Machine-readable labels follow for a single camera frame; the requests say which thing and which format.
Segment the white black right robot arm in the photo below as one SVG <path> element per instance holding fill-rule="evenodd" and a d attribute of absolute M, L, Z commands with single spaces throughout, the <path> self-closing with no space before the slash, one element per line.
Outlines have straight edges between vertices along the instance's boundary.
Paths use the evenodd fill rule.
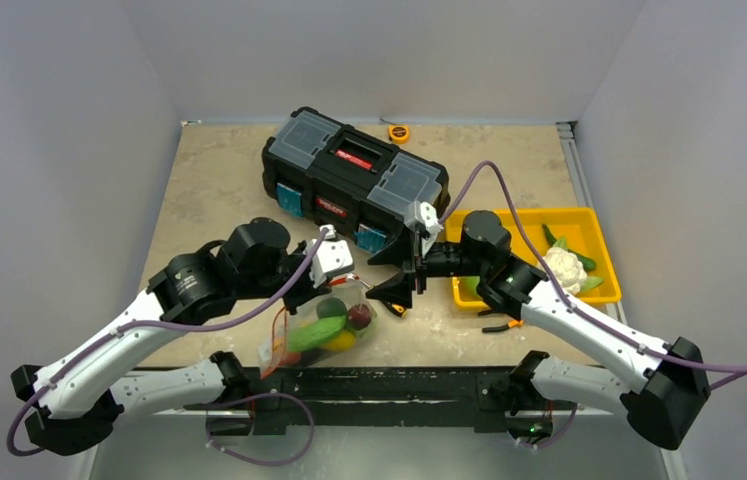
<path fill-rule="evenodd" d="M 564 400 L 622 415 L 651 444 L 676 450 L 711 395 L 702 354 L 692 341 L 667 342 L 637 332 L 557 289 L 549 274 L 516 256 L 511 233 L 493 212 L 469 213 L 457 242 L 436 239 L 435 214 L 408 220 L 370 259 L 398 273 L 368 291 L 370 299 L 405 307 L 430 278 L 476 276 L 477 294 L 497 313 L 564 340 L 596 366 L 575 366 L 548 354 L 527 355 L 510 381 L 525 407 Z"/>

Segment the yellow corn cob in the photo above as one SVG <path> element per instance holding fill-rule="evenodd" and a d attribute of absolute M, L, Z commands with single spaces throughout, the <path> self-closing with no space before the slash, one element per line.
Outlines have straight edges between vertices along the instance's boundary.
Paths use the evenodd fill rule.
<path fill-rule="evenodd" d="M 343 330 L 331 340 L 323 343 L 321 348 L 329 352 L 344 352 L 352 349 L 356 341 L 357 338 L 352 332 Z"/>

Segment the dark red plum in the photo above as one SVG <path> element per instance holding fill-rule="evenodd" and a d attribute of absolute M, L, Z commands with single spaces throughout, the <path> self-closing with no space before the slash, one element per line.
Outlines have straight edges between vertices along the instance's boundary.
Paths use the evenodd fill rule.
<path fill-rule="evenodd" d="M 356 304 L 347 311 L 347 326 L 356 331 L 362 331 L 370 326 L 373 320 L 373 310 L 367 304 Z"/>

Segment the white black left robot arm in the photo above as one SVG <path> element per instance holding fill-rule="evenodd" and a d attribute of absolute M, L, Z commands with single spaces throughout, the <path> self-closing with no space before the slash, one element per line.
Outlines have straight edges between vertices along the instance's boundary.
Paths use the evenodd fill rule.
<path fill-rule="evenodd" d="M 257 300 L 260 310 L 282 302 L 295 311 L 328 293 L 330 281 L 353 267 L 347 243 L 331 226 L 292 246 L 286 228 L 264 217 L 174 257 L 80 347 L 49 365 L 22 365 L 12 373 L 23 407 L 9 427 L 8 451 L 71 456 L 101 443 L 131 417 L 177 407 L 238 407 L 249 380 L 231 353 L 144 376 L 134 369 L 186 334 L 236 326 L 231 311 L 241 300 Z"/>

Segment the clear orange zip top bag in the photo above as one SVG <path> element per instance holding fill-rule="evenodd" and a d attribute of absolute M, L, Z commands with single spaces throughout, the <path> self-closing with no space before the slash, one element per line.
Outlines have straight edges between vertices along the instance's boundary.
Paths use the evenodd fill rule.
<path fill-rule="evenodd" d="M 280 368 L 315 365 L 364 345 L 377 323 L 367 287 L 360 277 L 348 274 L 333 280 L 329 293 L 293 313 L 281 309 L 258 349 L 260 377 Z"/>

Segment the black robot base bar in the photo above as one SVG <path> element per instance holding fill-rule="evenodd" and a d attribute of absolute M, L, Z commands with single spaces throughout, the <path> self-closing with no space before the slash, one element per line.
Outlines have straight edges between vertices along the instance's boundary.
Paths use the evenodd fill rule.
<path fill-rule="evenodd" d="M 569 401 L 540 397 L 513 366 L 285 367 L 261 378 L 215 354 L 231 384 L 204 411 L 215 436 L 283 435 L 292 426 L 470 428 L 544 439 Z"/>

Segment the dark green avocado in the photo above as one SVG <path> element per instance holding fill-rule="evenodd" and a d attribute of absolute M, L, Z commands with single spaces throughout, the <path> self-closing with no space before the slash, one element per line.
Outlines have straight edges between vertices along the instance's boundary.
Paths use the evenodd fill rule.
<path fill-rule="evenodd" d="M 346 317 L 348 309 L 346 304 L 336 297 L 329 297 L 320 301 L 315 309 L 318 319 Z"/>

